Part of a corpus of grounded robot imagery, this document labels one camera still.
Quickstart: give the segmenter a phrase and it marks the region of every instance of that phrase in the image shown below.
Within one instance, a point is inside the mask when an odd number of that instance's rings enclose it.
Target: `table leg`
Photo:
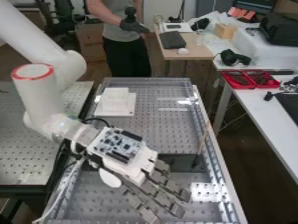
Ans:
[[[0,223],[12,224],[14,217],[18,213],[18,210],[22,206],[22,200],[8,199],[0,213]]]
[[[183,74],[184,77],[187,77],[188,65],[189,65],[189,61],[187,60],[184,63],[184,74]]]
[[[171,61],[165,61],[165,76],[171,75]]]
[[[224,87],[224,91],[223,91],[223,95],[221,95],[221,102],[219,105],[216,120],[213,123],[213,130],[215,130],[216,135],[219,135],[219,133],[220,133],[223,120],[224,120],[224,117],[227,114],[227,108],[228,108],[228,105],[231,102],[231,96],[232,96],[232,89],[231,89],[229,84],[225,82],[225,87]]]

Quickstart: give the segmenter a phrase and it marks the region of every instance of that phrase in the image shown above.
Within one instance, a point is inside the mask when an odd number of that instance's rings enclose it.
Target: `robotic hand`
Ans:
[[[128,7],[125,9],[127,18],[121,21],[120,28],[124,31],[129,31],[129,32],[135,31],[139,34],[149,33],[151,32],[149,29],[137,22],[136,16],[135,16],[136,13],[137,13],[137,10],[135,7]]]
[[[84,151],[74,151],[90,160],[103,181],[112,188],[125,186],[123,192],[131,206],[151,224],[161,220],[153,209],[139,197],[135,188],[143,192],[168,212],[183,218],[185,210],[176,202],[189,202],[191,193],[169,180],[169,165],[157,159],[143,138],[131,132],[105,127]]]

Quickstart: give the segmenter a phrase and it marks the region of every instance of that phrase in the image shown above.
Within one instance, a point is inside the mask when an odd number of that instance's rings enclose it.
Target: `keyboard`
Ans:
[[[187,47],[187,42],[179,31],[160,34],[164,49],[180,49]]]
[[[276,97],[298,126],[298,94],[278,93]]]

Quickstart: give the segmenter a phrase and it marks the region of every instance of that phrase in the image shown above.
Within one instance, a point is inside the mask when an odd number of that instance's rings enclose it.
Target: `person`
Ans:
[[[149,30],[140,24],[143,0],[87,0],[87,6],[103,22],[104,50],[113,77],[151,77],[148,49],[144,33]],[[125,21],[125,9],[135,7],[137,21]]]

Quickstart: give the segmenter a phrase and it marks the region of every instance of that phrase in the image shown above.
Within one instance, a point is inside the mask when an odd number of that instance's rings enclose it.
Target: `mouse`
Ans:
[[[187,55],[187,54],[189,54],[189,50],[187,48],[180,48],[179,49],[179,54]]]

